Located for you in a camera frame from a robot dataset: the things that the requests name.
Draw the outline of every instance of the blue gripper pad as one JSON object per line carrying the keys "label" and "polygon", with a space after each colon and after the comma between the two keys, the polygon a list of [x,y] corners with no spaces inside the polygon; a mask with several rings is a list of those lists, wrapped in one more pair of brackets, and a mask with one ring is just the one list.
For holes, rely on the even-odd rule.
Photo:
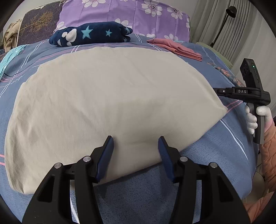
{"label": "blue gripper pad", "polygon": [[96,174],[96,180],[99,182],[105,175],[105,172],[107,170],[107,166],[110,162],[112,153],[114,149],[114,140],[111,137],[106,145],[106,147],[103,150],[103,153],[99,159],[99,162],[97,164],[97,174]]}
{"label": "blue gripper pad", "polygon": [[167,177],[174,182],[174,164],[169,156],[167,148],[165,146],[166,143],[163,142],[162,137],[158,139],[158,150],[167,174]]}

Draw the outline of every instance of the blue star blanket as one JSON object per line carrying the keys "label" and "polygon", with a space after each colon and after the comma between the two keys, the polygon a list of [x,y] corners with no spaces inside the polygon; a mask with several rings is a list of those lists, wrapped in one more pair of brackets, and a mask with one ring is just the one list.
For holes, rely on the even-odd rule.
{"label": "blue star blanket", "polygon": [[49,43],[68,47],[82,44],[129,42],[132,29],[117,22],[86,23],[56,31]]}

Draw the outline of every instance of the black handle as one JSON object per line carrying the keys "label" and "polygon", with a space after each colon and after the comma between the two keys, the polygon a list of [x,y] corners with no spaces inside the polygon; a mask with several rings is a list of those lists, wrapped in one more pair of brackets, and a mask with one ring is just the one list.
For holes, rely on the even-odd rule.
{"label": "black handle", "polygon": [[253,142],[257,144],[264,144],[264,116],[259,116],[257,115],[257,113],[255,114],[255,116],[257,118],[258,127],[255,129],[255,136],[253,138]]}
{"label": "black handle", "polygon": [[264,116],[259,116],[256,113],[256,109],[258,106],[262,106],[259,104],[252,104],[252,103],[248,103],[247,106],[250,109],[250,113],[255,115],[257,118],[257,124],[258,127],[255,129],[255,134],[253,137],[253,142],[257,143],[257,144],[264,144]]}

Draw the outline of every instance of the blue bedsheet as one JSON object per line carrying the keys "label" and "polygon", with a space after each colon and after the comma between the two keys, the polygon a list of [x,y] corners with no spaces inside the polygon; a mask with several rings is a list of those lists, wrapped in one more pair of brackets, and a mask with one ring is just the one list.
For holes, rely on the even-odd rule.
{"label": "blue bedsheet", "polygon": [[[40,64],[62,54],[70,54],[95,46],[145,47],[166,51],[145,43],[146,39],[146,37],[132,34],[132,43],[87,44],[62,48],[50,45],[48,40],[45,40],[26,46],[25,50],[8,64],[5,74],[11,77],[4,75],[0,82],[0,194],[19,220],[22,220],[32,195],[23,195],[10,188],[4,166],[4,142],[20,85],[36,72]],[[179,57],[202,73],[212,87],[234,86],[222,73],[207,64],[210,62],[227,69],[212,51],[188,42],[182,44],[202,54],[202,62]],[[220,97],[220,99],[228,108],[228,113],[202,138],[181,153],[200,164],[218,163],[240,198],[243,198],[251,191],[251,179],[256,169],[258,145],[253,144],[252,136],[246,129],[245,104],[239,100],[224,97]],[[177,187],[177,184],[172,184],[167,178],[162,164],[158,164],[113,182],[96,186],[95,194],[104,223],[160,224],[169,222]],[[199,220],[200,215],[200,182],[197,187],[194,221]],[[78,221],[73,191],[70,197],[73,220]]]}

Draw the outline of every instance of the metal screw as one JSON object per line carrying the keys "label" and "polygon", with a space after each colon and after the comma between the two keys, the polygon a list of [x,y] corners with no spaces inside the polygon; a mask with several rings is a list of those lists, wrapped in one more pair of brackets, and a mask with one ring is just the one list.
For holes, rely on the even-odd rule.
{"label": "metal screw", "polygon": [[217,164],[216,164],[215,162],[210,163],[210,166],[211,166],[212,168],[217,168]]}
{"label": "metal screw", "polygon": [[187,162],[188,161],[188,158],[186,156],[181,156],[180,157],[180,161],[181,162]]}
{"label": "metal screw", "polygon": [[54,165],[54,167],[55,167],[56,169],[61,168],[61,163],[60,163],[60,162],[57,162],[57,163]]}
{"label": "metal screw", "polygon": [[85,162],[89,162],[91,160],[91,157],[90,156],[86,156],[83,158],[83,161]]}

